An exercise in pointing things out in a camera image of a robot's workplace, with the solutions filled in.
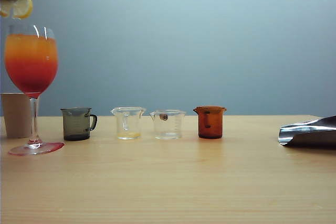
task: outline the silver foil bag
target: silver foil bag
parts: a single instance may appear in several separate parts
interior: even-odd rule
[[[284,125],[278,140],[285,146],[336,147],[336,115]]]

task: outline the brown beaker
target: brown beaker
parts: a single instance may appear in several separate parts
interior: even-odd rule
[[[223,135],[223,113],[226,108],[220,106],[198,106],[198,136],[201,138],[221,138]]]

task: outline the beige cup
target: beige cup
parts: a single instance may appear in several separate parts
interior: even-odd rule
[[[2,93],[1,103],[8,138],[30,137],[29,97],[23,93]]]

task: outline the glass beaker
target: glass beaker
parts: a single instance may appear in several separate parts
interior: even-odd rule
[[[150,113],[155,130],[155,138],[176,139],[182,136],[182,118],[186,112],[180,110],[157,110]]]
[[[220,106],[198,106],[198,136],[201,138],[221,138],[223,135],[223,113],[226,108]]]
[[[90,110],[91,108],[87,107],[61,109],[64,140],[77,141],[90,137],[90,131],[93,131],[97,124],[97,116],[90,114]]]
[[[117,117],[117,137],[133,139],[140,136],[140,117],[146,111],[142,107],[116,107],[111,113]]]

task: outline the clear beaker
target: clear beaker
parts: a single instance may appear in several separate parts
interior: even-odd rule
[[[140,136],[140,117],[146,111],[142,107],[116,107],[111,113],[117,117],[117,138],[133,139]]]
[[[155,130],[155,138],[176,139],[182,136],[182,118],[186,112],[180,110],[157,110],[150,113]]]

